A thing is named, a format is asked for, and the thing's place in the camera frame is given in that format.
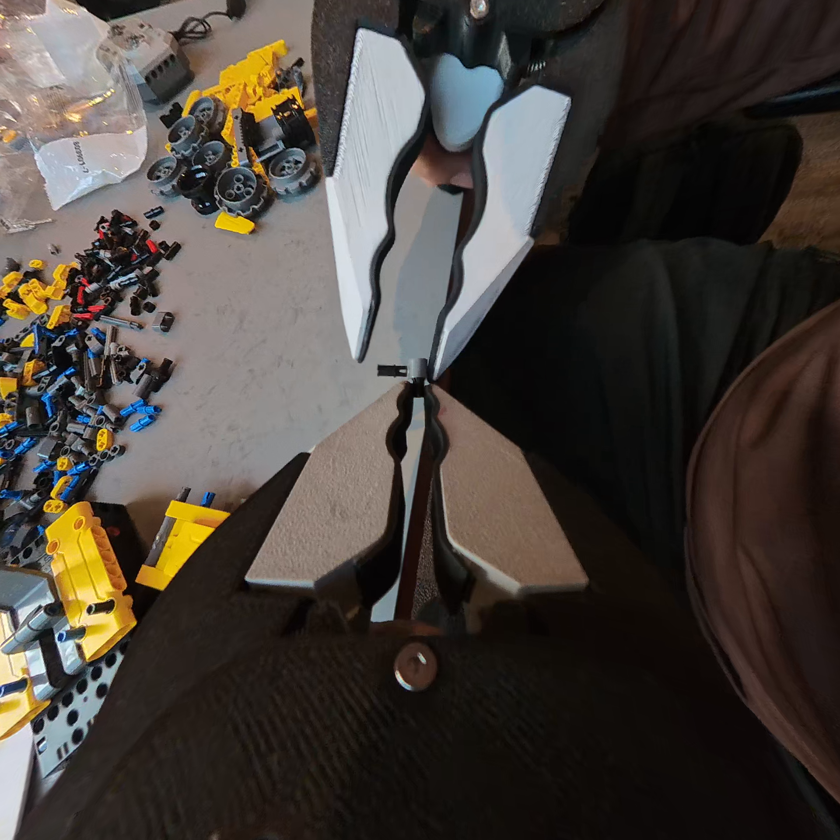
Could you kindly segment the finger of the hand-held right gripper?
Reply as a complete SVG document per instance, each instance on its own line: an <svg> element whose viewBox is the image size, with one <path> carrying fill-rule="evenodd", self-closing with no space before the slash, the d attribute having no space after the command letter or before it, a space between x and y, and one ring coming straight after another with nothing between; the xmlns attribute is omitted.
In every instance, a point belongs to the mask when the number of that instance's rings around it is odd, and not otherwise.
<svg viewBox="0 0 840 840"><path fill-rule="evenodd" d="M325 178L343 326L362 362L395 240L396 198L426 130L427 93L397 37L359 28L332 173Z"/></svg>
<svg viewBox="0 0 840 840"><path fill-rule="evenodd" d="M566 93L531 84L489 109L473 153L474 214L428 358L431 381L455 362L533 247L571 104Z"/></svg>

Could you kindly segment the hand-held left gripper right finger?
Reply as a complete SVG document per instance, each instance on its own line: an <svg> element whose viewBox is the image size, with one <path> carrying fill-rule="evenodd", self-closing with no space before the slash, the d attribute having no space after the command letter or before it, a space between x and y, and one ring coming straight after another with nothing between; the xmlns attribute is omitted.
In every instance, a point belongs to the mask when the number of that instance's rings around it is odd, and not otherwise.
<svg viewBox="0 0 840 840"><path fill-rule="evenodd" d="M500 602L583 592L589 577L520 448L436 385L425 408L446 608L481 623Z"/></svg>

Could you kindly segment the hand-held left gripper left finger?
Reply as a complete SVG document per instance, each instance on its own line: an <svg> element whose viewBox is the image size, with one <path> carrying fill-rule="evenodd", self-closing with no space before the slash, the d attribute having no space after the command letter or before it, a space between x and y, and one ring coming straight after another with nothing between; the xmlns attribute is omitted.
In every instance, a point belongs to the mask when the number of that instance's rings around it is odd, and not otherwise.
<svg viewBox="0 0 840 840"><path fill-rule="evenodd" d="M309 454L245 575L260 589L369 613L401 569L407 383Z"/></svg>

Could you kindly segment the person's right forearm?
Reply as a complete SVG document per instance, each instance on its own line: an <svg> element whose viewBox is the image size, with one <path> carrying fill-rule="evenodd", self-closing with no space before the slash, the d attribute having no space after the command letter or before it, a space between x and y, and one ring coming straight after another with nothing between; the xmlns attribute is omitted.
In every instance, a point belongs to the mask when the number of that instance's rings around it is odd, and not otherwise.
<svg viewBox="0 0 840 840"><path fill-rule="evenodd" d="M838 73L838 1L630 2L604 150L693 127Z"/></svg>

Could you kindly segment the grey desk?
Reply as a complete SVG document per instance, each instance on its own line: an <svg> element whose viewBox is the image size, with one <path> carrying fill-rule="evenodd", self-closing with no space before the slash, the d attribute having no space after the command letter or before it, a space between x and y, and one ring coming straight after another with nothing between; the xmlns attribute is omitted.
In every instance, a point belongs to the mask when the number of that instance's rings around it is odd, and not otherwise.
<svg viewBox="0 0 840 840"><path fill-rule="evenodd" d="M333 837L363 777L370 735L387 742L404 638L357 635L285 592L249 590L245 572L308 450L393 380L375 364L425 354L443 303L461 199L410 176L366 362L350 357L327 193L279 201L255 234L214 229L170 204L161 265L169 336L121 339L175 362L161 419L121 434L127 453L93 481L94 508L123 504L145 548L182 487L233 513L119 642L99 717L23 821L20 838Z"/></svg>

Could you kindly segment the person's right hand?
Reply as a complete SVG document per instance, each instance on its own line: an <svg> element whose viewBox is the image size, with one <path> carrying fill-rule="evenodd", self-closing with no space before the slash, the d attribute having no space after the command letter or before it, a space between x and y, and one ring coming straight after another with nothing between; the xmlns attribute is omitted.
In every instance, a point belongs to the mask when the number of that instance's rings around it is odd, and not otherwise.
<svg viewBox="0 0 840 840"><path fill-rule="evenodd" d="M423 147L412 165L411 173L429 186L472 190L474 179L471 166L471 149L461 152L447 151L434 133L430 132L426 135Z"/></svg>

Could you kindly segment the yellow grey toy vehicle chassis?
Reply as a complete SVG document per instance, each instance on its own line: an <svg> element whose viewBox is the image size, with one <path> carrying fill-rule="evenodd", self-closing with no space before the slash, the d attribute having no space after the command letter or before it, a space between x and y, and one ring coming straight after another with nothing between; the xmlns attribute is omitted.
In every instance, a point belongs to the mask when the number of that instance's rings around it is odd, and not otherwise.
<svg viewBox="0 0 840 840"><path fill-rule="evenodd" d="M268 163L280 151L314 148L318 137L318 113L308 104L308 79L305 59L287 59L284 40L253 50L247 57L220 71L217 84L193 90L185 106L177 113L187 115L193 102L202 96L215 96L227 111L223 128L208 132L210 140L223 140L232 149L231 164L238 163L232 112L249 114L244 126L248 158L255 173L266 184Z"/></svg>

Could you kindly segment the yellow curved panel assembly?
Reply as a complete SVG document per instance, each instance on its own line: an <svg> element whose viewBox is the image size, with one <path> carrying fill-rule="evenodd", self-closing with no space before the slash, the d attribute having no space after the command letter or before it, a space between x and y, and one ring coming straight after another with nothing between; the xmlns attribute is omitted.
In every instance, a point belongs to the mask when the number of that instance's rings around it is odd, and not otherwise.
<svg viewBox="0 0 840 840"><path fill-rule="evenodd" d="M207 491L199 503L188 499L184 487L170 501L145 561L134 582L158 592L172 582L178 571L216 528L228 518L228 512L214 507L215 493Z"/></svg>

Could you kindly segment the black rubber tyre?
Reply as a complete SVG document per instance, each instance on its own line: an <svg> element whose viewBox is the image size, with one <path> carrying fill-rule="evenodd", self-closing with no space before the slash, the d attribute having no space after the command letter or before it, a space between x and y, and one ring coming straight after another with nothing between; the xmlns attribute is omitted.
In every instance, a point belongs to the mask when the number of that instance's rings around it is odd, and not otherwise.
<svg viewBox="0 0 840 840"><path fill-rule="evenodd" d="M217 178L214 171L199 164L191 165L179 175L176 189L200 215L215 214L219 210L215 197Z"/></svg>

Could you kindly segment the person's black trousers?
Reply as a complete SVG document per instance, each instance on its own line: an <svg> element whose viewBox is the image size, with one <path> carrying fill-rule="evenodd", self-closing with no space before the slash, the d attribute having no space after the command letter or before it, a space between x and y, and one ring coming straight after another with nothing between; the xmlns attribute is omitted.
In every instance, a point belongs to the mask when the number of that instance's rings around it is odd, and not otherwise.
<svg viewBox="0 0 840 840"><path fill-rule="evenodd" d="M450 365L448 390L679 580L701 429L749 363L838 295L838 253L814 247L540 248Z"/></svg>

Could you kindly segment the grey motor block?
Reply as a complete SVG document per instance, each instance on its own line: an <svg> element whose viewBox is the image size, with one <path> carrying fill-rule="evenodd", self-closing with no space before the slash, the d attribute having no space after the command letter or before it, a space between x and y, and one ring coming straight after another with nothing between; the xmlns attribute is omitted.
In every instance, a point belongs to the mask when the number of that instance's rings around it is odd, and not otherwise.
<svg viewBox="0 0 840 840"><path fill-rule="evenodd" d="M170 32L137 19L111 23L109 34L144 103L162 106L193 82L190 62Z"/></svg>

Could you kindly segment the black block with yellow beams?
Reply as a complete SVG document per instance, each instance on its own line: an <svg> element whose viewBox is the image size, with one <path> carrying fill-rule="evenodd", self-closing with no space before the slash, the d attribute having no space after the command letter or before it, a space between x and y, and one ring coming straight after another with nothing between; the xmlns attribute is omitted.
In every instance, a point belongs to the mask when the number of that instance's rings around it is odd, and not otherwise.
<svg viewBox="0 0 840 840"><path fill-rule="evenodd" d="M81 501L2 563L2 740L53 781L88 739L137 625L107 523Z"/></svg>

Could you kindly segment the pile of small building pieces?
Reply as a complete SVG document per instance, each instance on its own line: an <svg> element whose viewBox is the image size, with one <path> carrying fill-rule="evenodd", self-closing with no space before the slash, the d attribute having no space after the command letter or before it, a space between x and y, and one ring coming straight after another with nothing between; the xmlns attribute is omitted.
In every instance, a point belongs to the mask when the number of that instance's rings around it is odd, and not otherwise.
<svg viewBox="0 0 840 840"><path fill-rule="evenodd" d="M152 399L175 363L135 353L121 333L152 330L165 311L161 268L182 243L154 236L162 212L100 216L70 262L2 262L2 563L89 497L103 468L123 456L121 434L161 414Z"/></svg>

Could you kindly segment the small clear parts bag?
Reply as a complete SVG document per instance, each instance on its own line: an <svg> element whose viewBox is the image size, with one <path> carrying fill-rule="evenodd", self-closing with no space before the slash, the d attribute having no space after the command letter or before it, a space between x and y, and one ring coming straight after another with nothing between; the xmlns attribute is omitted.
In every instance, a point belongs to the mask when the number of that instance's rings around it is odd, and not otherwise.
<svg viewBox="0 0 840 840"><path fill-rule="evenodd" d="M75 2L2 3L2 104L16 112L53 211L117 185L148 150L140 91L108 24Z"/></svg>

